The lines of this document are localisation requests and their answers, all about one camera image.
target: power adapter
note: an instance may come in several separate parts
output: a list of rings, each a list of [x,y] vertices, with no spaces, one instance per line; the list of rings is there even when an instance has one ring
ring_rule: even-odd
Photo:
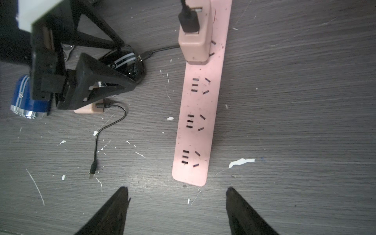
[[[189,64],[206,64],[209,60],[213,31],[211,1],[181,0],[181,2],[183,9],[179,14],[179,45],[184,58]]]

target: blue can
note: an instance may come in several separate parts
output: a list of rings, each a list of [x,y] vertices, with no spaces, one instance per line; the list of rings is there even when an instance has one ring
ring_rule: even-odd
[[[13,113],[29,119],[46,117],[50,109],[50,101],[32,100],[30,98],[30,77],[22,76],[14,90],[11,103]]]

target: pink power strip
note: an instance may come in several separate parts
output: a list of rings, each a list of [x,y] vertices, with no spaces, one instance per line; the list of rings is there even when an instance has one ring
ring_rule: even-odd
[[[211,0],[215,45],[211,44],[210,53],[214,54],[206,65],[185,67],[172,176],[196,186],[204,186],[208,177],[231,3]]]

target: cable cord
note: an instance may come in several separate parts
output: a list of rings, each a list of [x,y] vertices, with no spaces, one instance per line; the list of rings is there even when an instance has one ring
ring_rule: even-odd
[[[179,44],[175,44],[175,45],[172,45],[172,46],[169,46],[169,47],[162,47],[162,48],[155,49],[155,50],[145,51],[145,52],[142,52],[138,56],[138,60],[139,61],[144,61],[144,60],[150,58],[156,52],[166,51],[166,50],[175,49],[175,48],[179,48],[179,47],[180,47]]]
[[[119,118],[118,120],[114,121],[113,123],[111,124],[108,124],[107,126],[104,126],[102,127],[101,129],[99,129],[96,137],[95,137],[95,145],[94,145],[94,161],[93,163],[91,164],[91,168],[90,168],[90,178],[92,178],[92,175],[96,172],[96,169],[97,169],[97,165],[98,165],[98,162],[97,162],[97,147],[98,147],[98,136],[99,136],[99,133],[101,131],[103,131],[104,129],[112,126],[112,125],[115,125],[116,123],[118,123],[119,121],[123,120],[125,118],[125,116],[127,115],[127,112],[125,111],[125,109],[119,105],[104,105],[104,104],[96,104],[96,107],[97,108],[110,108],[110,107],[117,107],[119,109],[121,109],[123,112],[124,112],[124,115]]]
[[[152,50],[152,53],[166,51],[166,50],[175,49],[175,48],[179,48],[179,47],[180,47],[179,44],[175,44],[175,45],[172,45],[172,46],[169,46],[169,47],[162,47],[162,48],[159,48],[159,49],[156,49],[156,50]]]

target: gray wood surface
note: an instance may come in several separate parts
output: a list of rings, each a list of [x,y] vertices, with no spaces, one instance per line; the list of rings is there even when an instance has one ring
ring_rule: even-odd
[[[139,52],[177,41],[177,0],[96,8]],[[230,234],[229,186],[280,234],[375,234],[375,10],[373,1],[233,2],[202,188],[171,176],[185,70],[179,49],[155,54],[143,83],[114,97],[128,115],[101,133],[99,149],[107,146],[91,180],[93,132],[119,110],[15,116],[9,103],[28,68],[0,63],[0,232],[73,234],[125,185],[125,234]],[[101,35],[85,19],[80,28]],[[98,58],[105,50],[78,47],[68,67],[81,52]],[[228,168],[240,158],[256,161]]]

